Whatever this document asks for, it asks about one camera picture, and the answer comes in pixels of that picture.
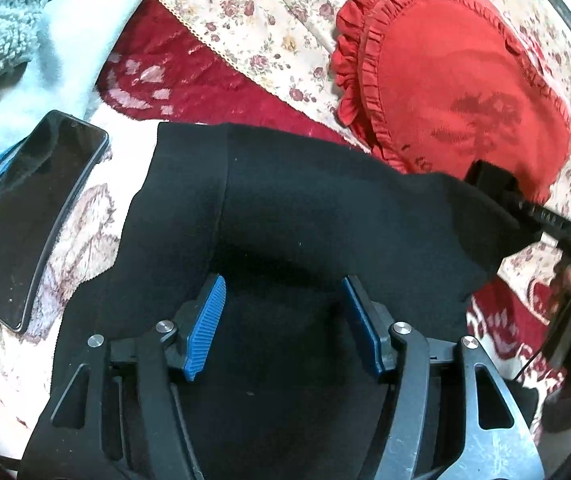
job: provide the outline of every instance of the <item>wire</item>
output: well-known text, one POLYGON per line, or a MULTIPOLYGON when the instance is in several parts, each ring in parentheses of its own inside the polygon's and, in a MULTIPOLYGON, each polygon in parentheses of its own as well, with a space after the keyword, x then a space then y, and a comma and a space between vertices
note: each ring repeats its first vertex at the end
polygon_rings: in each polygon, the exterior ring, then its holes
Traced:
MULTIPOLYGON (((561 310, 559 311, 559 313, 557 314, 557 319, 562 319, 563 316, 565 316, 565 314, 568 312, 569 308, 571 307, 571 297, 569 298, 568 302, 563 305, 561 307, 561 310)), ((539 347, 539 349, 532 355, 532 357, 530 357, 526 363, 523 365, 523 367, 519 370, 519 373, 517 375, 515 375, 515 378, 512 379, 514 381, 517 381, 519 379, 519 377, 521 377, 524 372, 527 370, 527 368, 533 363, 533 361, 539 357, 539 355, 541 355, 541 352, 543 351, 544 346, 550 341, 550 339, 557 333, 557 331, 559 330, 560 325, 557 325, 556 327, 554 327, 552 330, 550 330, 550 333, 547 335, 547 337, 545 338, 545 341, 543 342, 543 344, 539 347)))

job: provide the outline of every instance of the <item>smartphone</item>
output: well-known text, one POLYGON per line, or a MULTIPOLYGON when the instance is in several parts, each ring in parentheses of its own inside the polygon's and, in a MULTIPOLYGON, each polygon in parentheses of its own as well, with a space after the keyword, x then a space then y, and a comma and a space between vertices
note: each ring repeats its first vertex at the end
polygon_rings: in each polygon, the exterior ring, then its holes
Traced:
POLYGON ((108 145, 105 131, 49 112, 0 177, 0 321, 27 329, 59 230, 108 145))

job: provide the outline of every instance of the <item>black garment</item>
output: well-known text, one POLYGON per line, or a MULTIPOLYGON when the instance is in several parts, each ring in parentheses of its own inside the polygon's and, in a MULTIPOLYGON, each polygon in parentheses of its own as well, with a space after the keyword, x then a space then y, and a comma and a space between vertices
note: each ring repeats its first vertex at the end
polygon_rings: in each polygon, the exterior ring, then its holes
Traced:
POLYGON ((385 387, 361 368, 341 279, 456 340, 472 292, 530 241, 443 174, 263 128, 161 124, 114 267, 66 308, 52 382, 90 335, 141 334, 217 271, 228 301, 205 371, 180 389, 206 478, 354 479, 385 387))

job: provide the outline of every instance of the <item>red ruffle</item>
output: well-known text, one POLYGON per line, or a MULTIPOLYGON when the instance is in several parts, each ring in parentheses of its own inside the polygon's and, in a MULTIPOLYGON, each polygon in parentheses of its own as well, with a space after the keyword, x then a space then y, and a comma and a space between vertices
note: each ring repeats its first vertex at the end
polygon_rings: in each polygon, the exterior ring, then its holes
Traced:
MULTIPOLYGON (((393 21, 407 9, 430 1, 435 0, 350 0, 337 14, 337 25, 342 35, 332 56, 332 68, 337 74, 337 84, 345 92, 339 105, 339 119, 348 125, 355 135, 373 147, 373 152, 379 158, 396 168, 403 168, 406 172, 431 171, 435 165, 429 153, 417 155, 422 147, 422 139, 408 140, 406 133, 406 137, 403 134, 394 134, 398 124, 388 124, 381 102, 381 93, 387 92, 389 95, 391 91, 403 92, 405 89, 402 88, 403 85, 397 83, 393 89, 390 89, 392 85, 387 85, 387 88, 383 89, 385 91, 382 91, 379 60, 384 47, 388 49, 388 53, 390 51, 390 45, 385 45, 385 38, 393 26, 393 21)), ((534 150, 524 150, 526 158, 516 162, 514 157, 507 161, 491 160, 515 171, 523 191, 530 199, 544 202, 549 198, 549 187, 554 183, 571 149, 571 117, 565 101, 546 83, 530 60, 524 45, 503 22, 501 14, 488 0, 441 1, 450 1, 463 6, 491 25, 495 31, 492 36, 498 33, 504 41, 503 56, 517 60, 524 80, 530 88, 537 89, 536 102, 528 102, 527 97, 524 97, 525 104, 536 109, 533 113, 539 114, 541 121, 549 121, 548 116, 556 114, 558 120, 552 123, 550 138, 542 137, 533 141, 544 146, 541 151, 544 152, 542 155, 545 155, 546 160, 542 163, 532 160, 537 158, 537 153, 533 153, 534 150), (557 127, 559 123, 562 123, 563 127, 557 127)), ((426 26, 435 25, 426 22, 426 26)), ((483 34, 488 35, 485 30, 474 30, 471 34, 480 34, 482 38, 480 41, 483 41, 483 34)), ((527 88, 519 88, 517 93, 519 92, 527 96, 527 88)), ((519 133, 519 142, 526 142, 530 132, 519 133)), ((440 164, 440 167, 435 169, 462 177, 460 173, 461 167, 465 166, 463 163, 463 160, 454 160, 451 168, 448 164, 440 164)))

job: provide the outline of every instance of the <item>phone screen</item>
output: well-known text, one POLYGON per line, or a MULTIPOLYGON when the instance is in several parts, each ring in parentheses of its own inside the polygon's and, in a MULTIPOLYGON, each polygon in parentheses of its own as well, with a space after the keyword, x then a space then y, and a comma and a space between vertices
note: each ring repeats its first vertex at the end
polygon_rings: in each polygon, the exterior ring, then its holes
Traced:
POLYGON ((44 264, 107 134, 48 113, 0 178, 0 320, 27 328, 44 264))

